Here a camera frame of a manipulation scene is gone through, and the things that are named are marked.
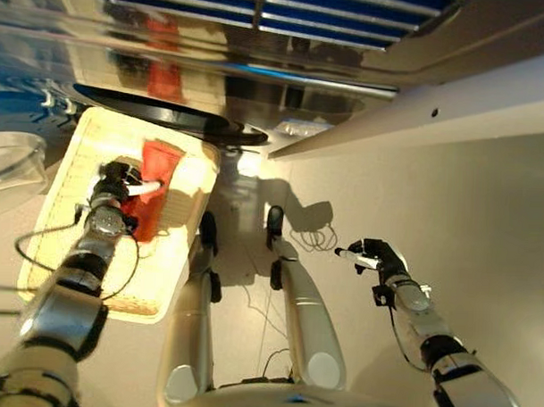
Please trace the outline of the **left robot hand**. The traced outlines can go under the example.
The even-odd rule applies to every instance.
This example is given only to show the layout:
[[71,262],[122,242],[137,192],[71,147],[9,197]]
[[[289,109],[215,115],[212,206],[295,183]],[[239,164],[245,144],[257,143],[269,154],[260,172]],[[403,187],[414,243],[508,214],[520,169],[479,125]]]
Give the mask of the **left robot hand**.
[[131,198],[157,193],[164,183],[157,179],[143,180],[137,167],[126,162],[113,161],[102,164],[99,168],[96,183],[91,188],[88,200],[91,208],[105,204],[120,208]]

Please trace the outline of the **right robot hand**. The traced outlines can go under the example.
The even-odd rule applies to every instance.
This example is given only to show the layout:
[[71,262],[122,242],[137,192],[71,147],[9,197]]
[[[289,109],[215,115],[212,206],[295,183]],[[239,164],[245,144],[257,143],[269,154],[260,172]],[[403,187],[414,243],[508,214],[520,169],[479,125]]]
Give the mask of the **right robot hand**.
[[334,253],[352,263],[357,274],[376,271],[381,285],[394,277],[410,277],[405,259],[382,239],[358,239],[347,248],[336,247]]

